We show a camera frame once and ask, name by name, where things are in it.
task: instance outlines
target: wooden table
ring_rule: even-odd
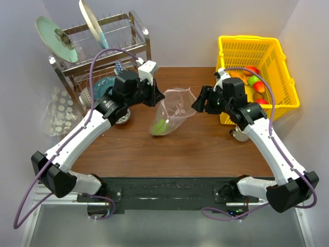
[[[162,67],[156,74],[161,92],[189,88],[197,97],[203,85],[214,85],[211,67]],[[101,177],[237,177],[272,176],[252,143],[229,135],[233,126],[219,116],[196,113],[167,136],[152,137],[156,108],[136,105],[128,123],[113,126],[98,137],[72,170]]]

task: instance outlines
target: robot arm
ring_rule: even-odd
[[[97,102],[82,121],[57,145],[46,151],[36,152],[31,160],[35,174],[55,155],[50,166],[39,180],[58,198],[70,192],[88,193],[106,196],[106,184],[94,175],[85,175],[71,171],[81,153],[103,132],[127,114],[128,107],[143,103],[154,107],[164,98],[153,79],[158,67],[155,62],[147,61],[138,68],[138,74],[125,70],[116,77],[115,84]],[[66,144],[58,154],[58,149]]]
[[[319,182],[316,173],[307,172],[294,159],[274,130],[270,136],[266,113],[258,103],[248,103],[241,79],[231,78],[222,68],[215,75],[216,85],[203,86],[192,108],[198,112],[206,111],[208,114],[227,113],[231,121],[237,124],[236,130],[255,143],[275,177],[275,181],[268,181],[244,175],[231,181],[230,186],[224,187],[221,194],[265,199],[280,213],[307,200],[311,191],[296,171],[301,173],[313,188]],[[291,161],[293,169],[274,145],[272,138],[275,138],[284,155]]]

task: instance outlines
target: clear plastic bag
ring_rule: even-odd
[[[54,87],[50,92],[49,104],[41,123],[42,131],[48,136],[68,134],[82,120],[82,115],[66,91]]]
[[[168,135],[196,113],[191,108],[196,101],[191,89],[169,89],[164,95],[165,99],[160,102],[155,120],[150,127],[151,135]]]

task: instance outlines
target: plastic basket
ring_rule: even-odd
[[[299,107],[295,81],[289,75],[285,63],[286,56],[277,39],[258,36],[220,36],[218,45],[216,71],[220,67],[244,67],[246,65],[252,65],[260,70],[260,76],[268,82],[276,99],[274,120]],[[248,100],[253,101],[253,91],[249,89],[251,87],[248,87],[246,86]],[[265,90],[263,95],[269,104],[261,106],[270,116],[272,112],[271,96],[268,90]],[[221,114],[221,123],[234,124],[227,114]]]

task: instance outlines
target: dish rack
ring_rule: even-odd
[[[146,59],[151,59],[151,46],[149,31],[144,26],[135,11],[128,14],[120,13],[97,18],[102,27],[104,35],[110,48],[120,48],[133,54],[146,52]],[[78,61],[69,63],[54,53],[49,56],[49,62],[55,70],[57,76],[65,86],[75,105],[82,115],[86,114],[86,107],[80,102],[79,95],[82,90],[89,86],[89,69],[95,55],[102,50],[98,42],[93,37],[87,24],[63,30],[74,43]],[[115,63],[121,60],[125,69],[136,69],[135,61],[129,55],[120,51],[109,51],[102,54],[94,67],[93,84],[103,77],[113,76]]]

